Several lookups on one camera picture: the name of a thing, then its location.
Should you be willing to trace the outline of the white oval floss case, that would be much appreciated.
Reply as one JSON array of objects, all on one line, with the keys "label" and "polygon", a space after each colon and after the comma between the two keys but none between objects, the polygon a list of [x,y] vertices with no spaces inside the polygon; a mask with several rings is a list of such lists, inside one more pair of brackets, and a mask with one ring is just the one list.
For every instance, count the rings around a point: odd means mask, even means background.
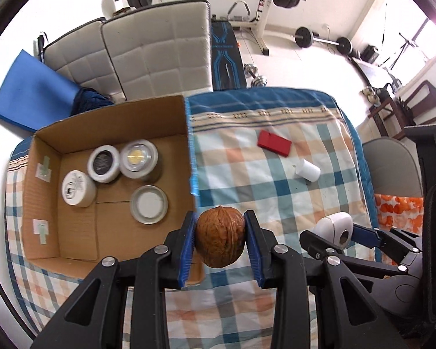
[{"label": "white oval floss case", "polygon": [[344,250],[351,241],[353,219],[346,212],[334,213],[321,218],[312,231],[329,243]]}]

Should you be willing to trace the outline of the brown walnut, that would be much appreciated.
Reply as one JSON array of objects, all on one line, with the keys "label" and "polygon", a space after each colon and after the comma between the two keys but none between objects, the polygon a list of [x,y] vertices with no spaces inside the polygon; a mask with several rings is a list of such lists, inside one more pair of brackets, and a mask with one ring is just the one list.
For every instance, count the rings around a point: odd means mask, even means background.
[{"label": "brown walnut", "polygon": [[195,249],[206,266],[224,268],[242,255],[245,234],[242,213],[233,207],[217,206],[204,211],[198,218]]}]

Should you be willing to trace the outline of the white round cream jar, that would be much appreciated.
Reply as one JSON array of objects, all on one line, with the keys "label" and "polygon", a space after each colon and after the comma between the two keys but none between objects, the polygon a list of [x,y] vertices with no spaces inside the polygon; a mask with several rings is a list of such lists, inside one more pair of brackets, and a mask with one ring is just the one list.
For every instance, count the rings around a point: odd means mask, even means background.
[{"label": "white round cream jar", "polygon": [[61,195],[69,206],[85,208],[96,199],[96,184],[87,174],[75,169],[63,178]]}]

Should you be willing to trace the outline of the white tin with black lid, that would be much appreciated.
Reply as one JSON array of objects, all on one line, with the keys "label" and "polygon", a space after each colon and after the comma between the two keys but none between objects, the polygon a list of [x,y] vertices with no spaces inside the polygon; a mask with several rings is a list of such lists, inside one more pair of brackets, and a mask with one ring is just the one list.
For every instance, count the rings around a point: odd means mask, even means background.
[{"label": "white tin with black lid", "polygon": [[118,177],[120,173],[119,166],[119,151],[111,145],[104,145],[97,147],[90,154],[87,171],[95,182],[109,184]]}]

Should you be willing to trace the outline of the silver tin with gold centre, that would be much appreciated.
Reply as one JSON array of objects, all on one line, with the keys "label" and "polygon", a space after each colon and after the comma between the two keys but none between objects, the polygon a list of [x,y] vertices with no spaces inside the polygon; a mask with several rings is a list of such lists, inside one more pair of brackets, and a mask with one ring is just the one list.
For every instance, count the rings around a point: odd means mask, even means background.
[{"label": "silver tin with gold centre", "polygon": [[155,183],[162,173],[162,159],[157,147],[148,140],[126,144],[120,152],[119,169],[125,177]]}]

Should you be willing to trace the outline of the orange white patterned cloth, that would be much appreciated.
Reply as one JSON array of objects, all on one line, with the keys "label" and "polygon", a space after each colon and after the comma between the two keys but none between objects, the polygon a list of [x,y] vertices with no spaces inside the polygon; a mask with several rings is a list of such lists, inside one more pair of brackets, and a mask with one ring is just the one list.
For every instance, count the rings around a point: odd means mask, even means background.
[{"label": "orange white patterned cloth", "polygon": [[404,229],[422,234],[424,198],[375,194],[377,220],[381,229]]}]

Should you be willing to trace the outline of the white cylindrical cap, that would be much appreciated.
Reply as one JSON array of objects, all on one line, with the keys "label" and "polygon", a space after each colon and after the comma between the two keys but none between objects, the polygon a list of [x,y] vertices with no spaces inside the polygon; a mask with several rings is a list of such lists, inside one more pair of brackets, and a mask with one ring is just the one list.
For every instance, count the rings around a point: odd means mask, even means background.
[{"label": "white cylindrical cap", "polygon": [[299,159],[294,166],[294,173],[296,176],[313,183],[318,181],[321,169],[306,159]]}]

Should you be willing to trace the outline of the open cardboard box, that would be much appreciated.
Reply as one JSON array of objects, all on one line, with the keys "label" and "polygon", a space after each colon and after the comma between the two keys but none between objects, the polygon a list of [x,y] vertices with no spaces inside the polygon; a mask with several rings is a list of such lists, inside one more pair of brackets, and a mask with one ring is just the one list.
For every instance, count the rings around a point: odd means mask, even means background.
[{"label": "open cardboard box", "polygon": [[[63,178],[86,171],[91,153],[103,145],[122,149],[148,140],[159,150],[156,186],[167,196],[165,217],[154,225],[133,218],[132,194],[141,180],[120,176],[97,186],[85,208],[63,201]],[[106,106],[39,130],[31,139],[22,186],[21,240],[26,259],[69,277],[85,277],[104,257],[135,259],[165,241],[195,207],[190,191],[186,105],[179,95]]]}]

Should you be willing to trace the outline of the dark wooden chair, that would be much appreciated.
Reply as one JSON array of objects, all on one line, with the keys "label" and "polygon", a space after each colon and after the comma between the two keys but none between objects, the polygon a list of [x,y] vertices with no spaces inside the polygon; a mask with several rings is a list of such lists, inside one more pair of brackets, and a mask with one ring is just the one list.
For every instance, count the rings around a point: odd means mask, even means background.
[{"label": "dark wooden chair", "polygon": [[[406,99],[391,97],[386,88],[374,88],[373,96],[379,103],[370,108],[368,118],[373,119],[381,136],[402,140],[405,127],[436,122],[436,87],[428,80],[421,82]],[[389,134],[384,125],[392,117],[399,124],[399,131],[394,135]]]}]

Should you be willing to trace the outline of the black blue weight bench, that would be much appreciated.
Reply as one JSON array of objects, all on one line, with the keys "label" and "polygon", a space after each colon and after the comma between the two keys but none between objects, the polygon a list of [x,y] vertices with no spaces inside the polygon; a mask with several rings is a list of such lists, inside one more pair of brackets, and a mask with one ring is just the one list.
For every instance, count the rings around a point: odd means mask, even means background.
[{"label": "black blue weight bench", "polygon": [[213,90],[247,88],[238,42],[228,21],[212,21],[211,51]]}]

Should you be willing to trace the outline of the blue yoga mat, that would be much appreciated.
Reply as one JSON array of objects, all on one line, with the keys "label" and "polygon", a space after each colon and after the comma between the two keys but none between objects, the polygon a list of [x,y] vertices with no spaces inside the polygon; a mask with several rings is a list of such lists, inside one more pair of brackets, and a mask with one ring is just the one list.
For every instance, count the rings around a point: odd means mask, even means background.
[{"label": "blue yoga mat", "polygon": [[0,89],[0,119],[31,132],[71,115],[81,87],[21,51]]}]

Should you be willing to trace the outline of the white weight rack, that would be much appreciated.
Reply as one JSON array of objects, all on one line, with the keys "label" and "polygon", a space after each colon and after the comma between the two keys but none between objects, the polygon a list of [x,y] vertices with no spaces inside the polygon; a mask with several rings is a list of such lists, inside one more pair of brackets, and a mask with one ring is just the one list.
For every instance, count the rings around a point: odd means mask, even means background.
[{"label": "white weight rack", "polygon": [[[241,19],[237,19],[232,15],[232,12],[239,5],[243,5],[246,8],[247,15]],[[248,29],[256,44],[259,46],[260,52],[264,56],[269,56],[269,48],[267,47],[263,34],[269,18],[270,8],[272,6],[272,0],[259,0],[257,8],[253,13],[249,4],[244,0],[237,0],[232,4],[228,10],[226,19],[230,22],[234,29]]]}]

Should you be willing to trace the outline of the grey quilted cushion right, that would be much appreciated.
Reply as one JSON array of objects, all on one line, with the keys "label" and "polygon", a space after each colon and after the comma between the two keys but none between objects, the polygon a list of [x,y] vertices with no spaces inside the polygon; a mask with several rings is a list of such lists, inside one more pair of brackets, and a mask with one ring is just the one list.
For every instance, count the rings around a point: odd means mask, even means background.
[{"label": "grey quilted cushion right", "polygon": [[206,0],[134,10],[102,24],[101,34],[126,100],[213,90]]}]

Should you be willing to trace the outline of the grey quilted cushion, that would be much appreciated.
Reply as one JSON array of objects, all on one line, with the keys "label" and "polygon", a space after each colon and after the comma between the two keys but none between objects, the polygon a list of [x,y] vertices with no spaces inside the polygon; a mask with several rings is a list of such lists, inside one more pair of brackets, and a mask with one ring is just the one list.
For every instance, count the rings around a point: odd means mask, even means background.
[{"label": "grey quilted cushion", "polygon": [[101,34],[126,100],[213,90],[206,0],[134,10],[102,24]]},{"label": "grey quilted cushion", "polygon": [[89,21],[48,44],[44,64],[77,85],[115,103],[126,100],[101,33],[104,18]]}]

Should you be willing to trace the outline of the grey quilted cushion left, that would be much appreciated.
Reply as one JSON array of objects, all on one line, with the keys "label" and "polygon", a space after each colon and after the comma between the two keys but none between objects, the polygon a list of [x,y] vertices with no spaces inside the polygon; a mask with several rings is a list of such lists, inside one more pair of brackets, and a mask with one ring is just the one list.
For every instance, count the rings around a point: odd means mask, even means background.
[{"label": "grey quilted cushion left", "polygon": [[126,100],[101,33],[104,18],[89,21],[48,44],[44,64],[77,85],[115,103]]}]

